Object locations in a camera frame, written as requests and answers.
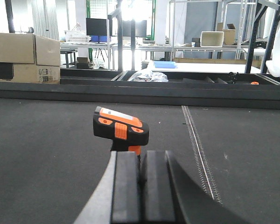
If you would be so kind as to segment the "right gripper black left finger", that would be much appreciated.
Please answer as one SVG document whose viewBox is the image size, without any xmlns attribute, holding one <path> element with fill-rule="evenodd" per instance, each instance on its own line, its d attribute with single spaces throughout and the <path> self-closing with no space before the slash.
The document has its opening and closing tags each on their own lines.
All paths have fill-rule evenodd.
<svg viewBox="0 0 280 224">
<path fill-rule="evenodd" d="M 112 151 L 105 172 L 76 224 L 140 224 L 138 158 Z"/>
</svg>

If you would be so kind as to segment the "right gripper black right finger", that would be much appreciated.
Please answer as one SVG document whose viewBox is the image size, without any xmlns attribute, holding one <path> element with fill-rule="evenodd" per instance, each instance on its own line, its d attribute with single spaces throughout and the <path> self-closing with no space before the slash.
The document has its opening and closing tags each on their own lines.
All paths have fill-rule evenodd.
<svg viewBox="0 0 280 224">
<path fill-rule="evenodd" d="M 148 150 L 142 164 L 144 224 L 246 224 L 207 195 L 171 151 Z"/>
</svg>

